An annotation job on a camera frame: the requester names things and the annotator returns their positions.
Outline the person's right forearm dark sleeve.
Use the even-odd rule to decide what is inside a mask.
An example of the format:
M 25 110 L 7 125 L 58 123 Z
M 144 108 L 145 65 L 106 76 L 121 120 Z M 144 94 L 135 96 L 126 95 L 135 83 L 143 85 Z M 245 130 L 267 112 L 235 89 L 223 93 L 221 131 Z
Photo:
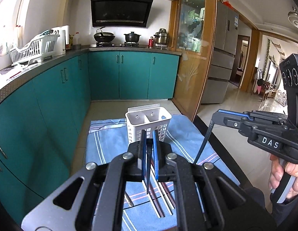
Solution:
M 294 216 L 290 218 L 289 226 L 298 223 L 298 195 L 291 199 L 285 199 L 283 203 L 272 203 L 271 216 L 277 226 L 280 226 L 292 214 Z

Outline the person's right hand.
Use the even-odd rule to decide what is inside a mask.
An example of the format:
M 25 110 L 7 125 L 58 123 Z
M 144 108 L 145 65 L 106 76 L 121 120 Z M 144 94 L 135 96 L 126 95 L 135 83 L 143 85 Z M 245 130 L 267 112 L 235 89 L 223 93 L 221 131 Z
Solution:
M 268 182 L 269 189 L 270 190 L 276 189 L 280 184 L 280 181 L 283 177 L 284 172 L 286 172 L 287 174 L 295 177 L 294 184 L 290 189 L 290 191 L 288 192 L 286 198 L 290 200 L 295 196 L 297 196 L 298 195 L 298 164 L 287 162 L 285 168 L 283 168 L 279 163 L 279 158 L 273 154 L 270 155 L 270 160 L 271 160 L 271 173 L 270 173 L 269 182 Z

